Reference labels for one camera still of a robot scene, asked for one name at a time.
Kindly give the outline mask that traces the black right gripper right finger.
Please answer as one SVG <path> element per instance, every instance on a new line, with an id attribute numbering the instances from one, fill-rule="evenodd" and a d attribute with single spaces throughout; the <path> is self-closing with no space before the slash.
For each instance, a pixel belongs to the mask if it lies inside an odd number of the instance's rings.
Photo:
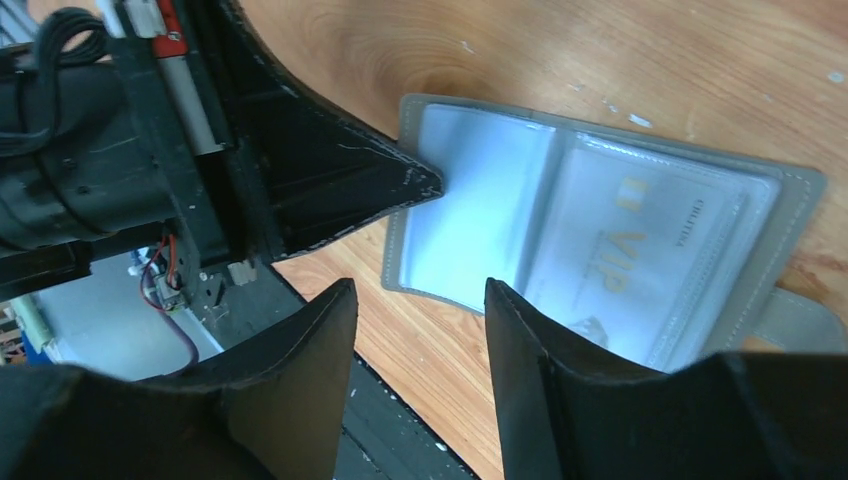
<path id="1" fill-rule="evenodd" d="M 843 479 L 847 359 L 721 352 L 667 374 L 489 279 L 485 329 L 509 479 Z"/>

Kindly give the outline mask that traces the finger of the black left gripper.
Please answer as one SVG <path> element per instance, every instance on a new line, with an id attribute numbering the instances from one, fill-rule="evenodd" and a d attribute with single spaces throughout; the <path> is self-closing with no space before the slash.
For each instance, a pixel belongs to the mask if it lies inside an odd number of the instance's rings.
<path id="1" fill-rule="evenodd" d="M 195 1 L 192 25 L 233 135 L 234 189 L 270 259 L 442 196 L 437 169 L 293 76 L 238 2 Z"/>

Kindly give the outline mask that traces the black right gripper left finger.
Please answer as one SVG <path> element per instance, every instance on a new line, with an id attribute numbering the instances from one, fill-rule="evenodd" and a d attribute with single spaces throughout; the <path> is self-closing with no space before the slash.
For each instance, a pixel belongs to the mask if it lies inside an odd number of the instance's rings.
<path id="1" fill-rule="evenodd" d="M 229 434 L 223 386 L 203 362 L 137 382 L 72 365 L 3 368 L 2 477 L 277 479 Z"/>

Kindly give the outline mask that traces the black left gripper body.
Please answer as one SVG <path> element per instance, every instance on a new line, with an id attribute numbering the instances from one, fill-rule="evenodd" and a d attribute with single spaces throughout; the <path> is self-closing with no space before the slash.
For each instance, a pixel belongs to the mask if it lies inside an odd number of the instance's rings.
<path id="1" fill-rule="evenodd" d="M 150 247 L 185 290 L 279 256 L 265 120 L 274 89 L 236 1 L 63 7 L 1 50 L 1 297 Z"/>

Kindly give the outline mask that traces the white VIP card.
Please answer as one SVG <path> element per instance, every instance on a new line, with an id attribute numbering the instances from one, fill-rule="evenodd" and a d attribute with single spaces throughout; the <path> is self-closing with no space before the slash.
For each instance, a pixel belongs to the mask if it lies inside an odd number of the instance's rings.
<path id="1" fill-rule="evenodd" d="M 778 179 L 579 135 L 552 187 L 524 297 L 657 370 L 702 346 Z"/>

